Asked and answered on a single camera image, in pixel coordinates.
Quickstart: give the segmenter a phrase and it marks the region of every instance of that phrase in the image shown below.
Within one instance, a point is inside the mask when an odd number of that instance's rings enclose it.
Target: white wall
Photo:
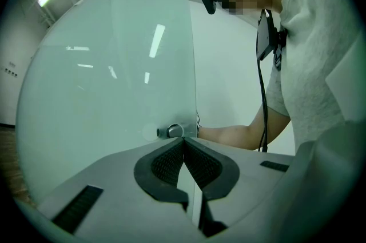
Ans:
[[[249,125],[261,105],[256,62],[257,30],[225,11],[209,15],[203,4],[190,2],[197,110],[201,125]],[[264,85],[272,68],[271,56],[261,62]],[[276,138],[268,152],[295,154],[292,125]]]
[[[19,2],[3,13],[0,22],[0,123],[15,125],[19,92],[31,57],[46,34],[35,7]],[[17,77],[5,72],[10,69]]]

